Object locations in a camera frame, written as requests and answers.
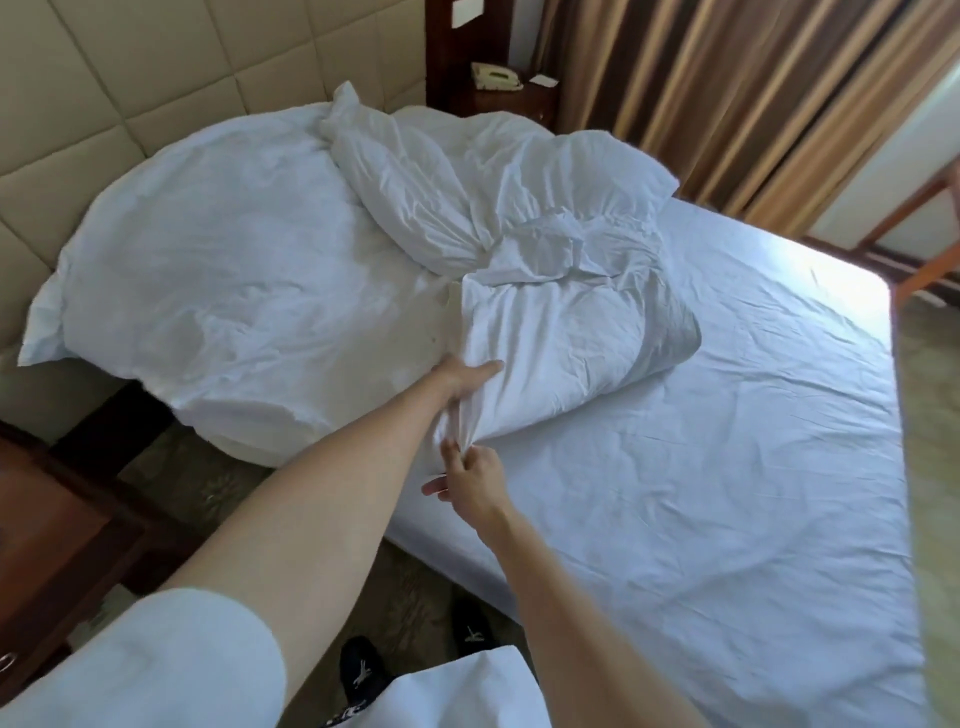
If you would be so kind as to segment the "person's left hand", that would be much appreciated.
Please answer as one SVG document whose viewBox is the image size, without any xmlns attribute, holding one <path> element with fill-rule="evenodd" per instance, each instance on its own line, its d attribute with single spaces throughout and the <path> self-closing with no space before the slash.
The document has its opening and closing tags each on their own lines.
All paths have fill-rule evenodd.
<svg viewBox="0 0 960 728">
<path fill-rule="evenodd" d="M 429 401 L 439 412 L 474 394 L 503 369 L 504 362 L 498 359 L 470 366 L 457 356 L 446 355 L 426 376 Z"/>
</svg>

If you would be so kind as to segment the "beige telephone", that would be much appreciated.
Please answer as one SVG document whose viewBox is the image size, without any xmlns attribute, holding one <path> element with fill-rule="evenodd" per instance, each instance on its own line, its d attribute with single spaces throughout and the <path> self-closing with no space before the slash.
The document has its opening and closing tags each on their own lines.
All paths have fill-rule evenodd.
<svg viewBox="0 0 960 728">
<path fill-rule="evenodd" d="M 474 61 L 470 74 L 476 91 L 519 92 L 524 86 L 520 75 L 506 66 Z"/>
</svg>

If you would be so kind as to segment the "crumpled white pillow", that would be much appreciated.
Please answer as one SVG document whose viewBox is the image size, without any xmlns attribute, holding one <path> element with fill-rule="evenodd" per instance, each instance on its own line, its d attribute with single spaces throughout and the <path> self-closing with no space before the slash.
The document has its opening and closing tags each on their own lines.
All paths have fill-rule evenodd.
<svg viewBox="0 0 960 728">
<path fill-rule="evenodd" d="M 322 137 L 378 226 L 413 261 L 480 285 L 614 279 L 655 261 L 679 181 L 603 130 L 556 135 L 509 112 L 388 114 L 345 82 Z"/>
</svg>

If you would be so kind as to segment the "dark wooden nightstand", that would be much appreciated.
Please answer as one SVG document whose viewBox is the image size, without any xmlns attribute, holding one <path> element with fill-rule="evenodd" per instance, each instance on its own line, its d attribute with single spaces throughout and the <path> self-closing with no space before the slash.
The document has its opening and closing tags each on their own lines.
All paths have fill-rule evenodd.
<svg viewBox="0 0 960 728">
<path fill-rule="evenodd" d="M 559 85 L 531 81 L 527 55 L 545 0 L 424 0 L 429 108 L 468 117 L 507 112 L 553 130 Z"/>
</svg>

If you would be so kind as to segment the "beige padded headboard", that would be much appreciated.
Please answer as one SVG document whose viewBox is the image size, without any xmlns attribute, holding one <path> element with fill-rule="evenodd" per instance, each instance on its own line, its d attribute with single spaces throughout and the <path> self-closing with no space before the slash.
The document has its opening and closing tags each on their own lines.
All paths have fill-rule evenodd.
<svg viewBox="0 0 960 728">
<path fill-rule="evenodd" d="M 0 353 L 110 183 L 346 81 L 380 109 L 425 102 L 426 0 L 0 0 Z"/>
</svg>

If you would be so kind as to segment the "brown striped curtain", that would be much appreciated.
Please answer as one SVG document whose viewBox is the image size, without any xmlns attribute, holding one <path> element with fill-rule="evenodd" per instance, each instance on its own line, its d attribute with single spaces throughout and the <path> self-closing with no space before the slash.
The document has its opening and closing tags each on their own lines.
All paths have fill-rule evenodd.
<svg viewBox="0 0 960 728">
<path fill-rule="evenodd" d="M 606 130 L 678 196 L 806 234 L 960 61 L 960 0 L 544 0 L 557 130 Z"/>
</svg>

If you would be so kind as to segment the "person's right black shoe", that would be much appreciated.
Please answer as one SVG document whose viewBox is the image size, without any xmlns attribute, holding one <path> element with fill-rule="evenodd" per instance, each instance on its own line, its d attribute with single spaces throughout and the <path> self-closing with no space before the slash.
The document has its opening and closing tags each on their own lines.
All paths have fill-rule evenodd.
<svg viewBox="0 0 960 728">
<path fill-rule="evenodd" d="M 470 596 L 454 598 L 450 625 L 454 650 L 459 659 L 501 647 L 480 602 Z"/>
</svg>

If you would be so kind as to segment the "large white pillow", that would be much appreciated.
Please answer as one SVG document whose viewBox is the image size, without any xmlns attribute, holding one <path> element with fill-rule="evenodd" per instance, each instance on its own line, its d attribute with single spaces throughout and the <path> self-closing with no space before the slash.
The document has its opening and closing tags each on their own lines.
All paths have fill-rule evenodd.
<svg viewBox="0 0 960 728">
<path fill-rule="evenodd" d="M 93 201 L 34 297 L 17 363 L 136 381 L 231 457 L 276 468 L 449 348 L 449 284 L 368 213 L 332 103 L 235 117 Z"/>
</svg>

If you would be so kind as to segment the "person's right forearm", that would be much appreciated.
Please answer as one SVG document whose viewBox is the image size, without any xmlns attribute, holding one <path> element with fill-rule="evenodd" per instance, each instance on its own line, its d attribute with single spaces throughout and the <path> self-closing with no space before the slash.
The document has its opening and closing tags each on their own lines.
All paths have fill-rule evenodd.
<svg viewBox="0 0 960 728">
<path fill-rule="evenodd" d="M 519 511 L 497 503 L 471 525 L 513 593 L 553 728 L 711 728 L 601 612 Z"/>
</svg>

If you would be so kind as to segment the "white duvet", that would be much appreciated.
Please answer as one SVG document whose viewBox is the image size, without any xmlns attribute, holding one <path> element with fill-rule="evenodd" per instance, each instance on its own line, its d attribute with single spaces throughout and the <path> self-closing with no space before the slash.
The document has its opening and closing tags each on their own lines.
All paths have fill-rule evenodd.
<svg viewBox="0 0 960 728">
<path fill-rule="evenodd" d="M 439 472 L 444 440 L 511 435 L 689 360 L 701 327 L 671 267 L 655 222 L 560 211 L 504 233 L 446 306 L 450 352 L 503 370 L 441 412 L 423 471 Z"/>
</svg>

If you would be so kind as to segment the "person's left black shoe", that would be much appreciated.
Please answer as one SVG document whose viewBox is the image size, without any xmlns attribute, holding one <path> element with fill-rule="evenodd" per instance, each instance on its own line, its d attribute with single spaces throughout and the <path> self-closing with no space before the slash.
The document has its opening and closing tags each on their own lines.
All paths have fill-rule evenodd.
<svg viewBox="0 0 960 728">
<path fill-rule="evenodd" d="M 365 636 L 351 637 L 343 644 L 339 671 L 346 707 L 330 725 L 345 722 L 369 708 L 394 680 L 379 651 Z"/>
</svg>

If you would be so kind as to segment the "person's left forearm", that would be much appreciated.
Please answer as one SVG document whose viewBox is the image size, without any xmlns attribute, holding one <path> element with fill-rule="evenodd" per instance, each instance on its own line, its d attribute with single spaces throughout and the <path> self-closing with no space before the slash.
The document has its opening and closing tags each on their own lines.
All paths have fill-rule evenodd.
<svg viewBox="0 0 960 728">
<path fill-rule="evenodd" d="M 164 585 L 219 594 L 270 628 L 286 706 L 361 595 L 426 431 L 452 398 L 433 370 L 275 471 Z"/>
</svg>

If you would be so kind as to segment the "wooden chair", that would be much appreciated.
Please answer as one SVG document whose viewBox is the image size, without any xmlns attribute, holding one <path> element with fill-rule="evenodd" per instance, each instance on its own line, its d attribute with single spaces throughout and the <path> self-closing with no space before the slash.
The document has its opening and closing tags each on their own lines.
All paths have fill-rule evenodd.
<svg viewBox="0 0 960 728">
<path fill-rule="evenodd" d="M 960 306 L 960 154 L 869 231 L 853 253 L 905 274 L 893 287 L 898 309 L 917 296 Z"/>
</svg>

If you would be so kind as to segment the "person's right hand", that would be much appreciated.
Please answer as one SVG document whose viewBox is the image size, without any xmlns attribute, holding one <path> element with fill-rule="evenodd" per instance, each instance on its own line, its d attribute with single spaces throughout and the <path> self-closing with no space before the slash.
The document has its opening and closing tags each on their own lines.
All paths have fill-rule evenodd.
<svg viewBox="0 0 960 728">
<path fill-rule="evenodd" d="M 514 511 L 504 468 L 490 447 L 472 445 L 462 451 L 465 471 L 444 471 L 421 486 L 423 496 L 448 503 L 483 537 Z"/>
</svg>

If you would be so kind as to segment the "person's black shoe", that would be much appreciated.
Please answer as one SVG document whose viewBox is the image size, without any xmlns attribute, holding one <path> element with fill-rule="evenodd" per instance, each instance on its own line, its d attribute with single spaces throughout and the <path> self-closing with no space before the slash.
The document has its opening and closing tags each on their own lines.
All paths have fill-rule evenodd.
<svg viewBox="0 0 960 728">
<path fill-rule="evenodd" d="M 470 596 L 454 598 L 450 625 L 454 650 L 459 659 L 501 647 L 480 602 Z"/>
<path fill-rule="evenodd" d="M 365 636 L 351 637 L 343 644 L 339 671 L 346 707 L 330 725 L 345 722 L 369 708 L 394 680 L 379 651 Z"/>
</svg>

